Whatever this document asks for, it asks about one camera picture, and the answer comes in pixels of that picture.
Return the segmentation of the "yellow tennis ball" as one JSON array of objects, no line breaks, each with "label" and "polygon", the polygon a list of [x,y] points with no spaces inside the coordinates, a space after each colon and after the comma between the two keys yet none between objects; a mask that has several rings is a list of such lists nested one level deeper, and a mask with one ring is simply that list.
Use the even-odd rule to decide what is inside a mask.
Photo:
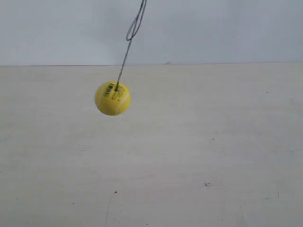
[{"label": "yellow tennis ball", "polygon": [[95,92],[95,105],[105,115],[115,116],[128,109],[131,103],[131,93],[123,84],[119,83],[116,91],[116,81],[103,83]]}]

